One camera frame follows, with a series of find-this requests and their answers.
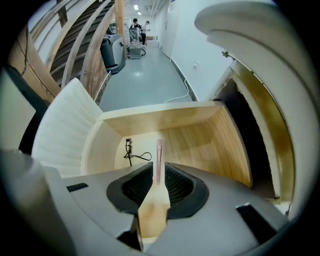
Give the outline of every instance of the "ceiling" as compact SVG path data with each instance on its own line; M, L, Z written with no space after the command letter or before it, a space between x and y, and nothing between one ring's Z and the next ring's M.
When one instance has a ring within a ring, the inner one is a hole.
M143 16L151 16L151 11L154 5L161 6L162 2L166 2L168 0L124 0L124 16L125 17L137 17L138 12L141 12ZM134 5L138 5L139 10L134 9Z

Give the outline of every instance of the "white curved cover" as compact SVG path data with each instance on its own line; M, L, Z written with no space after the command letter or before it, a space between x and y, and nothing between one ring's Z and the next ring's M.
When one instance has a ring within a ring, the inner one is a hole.
M77 78L53 100L41 120L32 157L56 168L62 178L81 175L81 156L91 128L102 110Z
M289 219L298 216L315 185L320 155L320 90L309 53L276 6L252 2L213 5L195 26L263 81L286 121L295 175ZM279 173L283 183L288 179Z

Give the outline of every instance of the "black cable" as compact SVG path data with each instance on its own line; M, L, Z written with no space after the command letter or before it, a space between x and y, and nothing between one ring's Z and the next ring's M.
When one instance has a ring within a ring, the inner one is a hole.
M126 155L124 156L124 158L129 158L130 166L132 166L131 157L130 157L131 146L126 144L125 151L126 151Z
M142 157L145 154L149 154L150 155L150 159ZM144 152L142 155L132 154L131 157L136 157L136 158L140 158L140 159L147 160L147 161L150 161L152 159L152 155L151 155L150 152Z
M27 53L28 53L28 29L25 30L25 38L26 38L26 43L25 43L25 55L24 55L24 69L21 73L21 76L24 75L27 69Z
M132 163L131 163L131 158L132 158L132 157L140 158L140 159L143 159L143 160L146 160L146 161L150 161L150 160L152 159L152 154L151 154L150 152L144 152L144 153L141 154L141 155L131 154L131 152L132 152L131 148L132 148L131 139L130 139L130 138L127 138L127 139L126 139L126 142L125 142L126 155L125 155L123 158L129 158L130 166L132 166ZM145 154L149 154L149 155L150 155L150 159L147 159L147 158L142 157L142 156L144 156Z

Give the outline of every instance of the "wooden shelf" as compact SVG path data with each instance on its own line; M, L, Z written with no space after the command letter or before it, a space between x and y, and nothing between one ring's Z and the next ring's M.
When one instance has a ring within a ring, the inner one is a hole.
M216 102L171 103L103 113L87 139L81 169L95 174L128 167L132 152L150 152L163 140L163 162L187 165L229 177L251 187L250 165L242 138L228 110ZM146 163L134 157L132 164Z

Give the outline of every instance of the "person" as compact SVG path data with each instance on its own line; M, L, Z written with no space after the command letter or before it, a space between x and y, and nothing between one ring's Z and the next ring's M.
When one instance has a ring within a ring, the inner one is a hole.
M146 44L146 32L147 31L150 31L150 29L147 29L147 25L149 25L150 22L147 20L145 22L145 24L142 26L142 29L141 29L141 38L142 38L142 44L145 45Z
M138 24L138 19L137 18L133 19L133 24L130 26L130 29L135 29L135 28L139 28L140 31L142 30L141 25Z

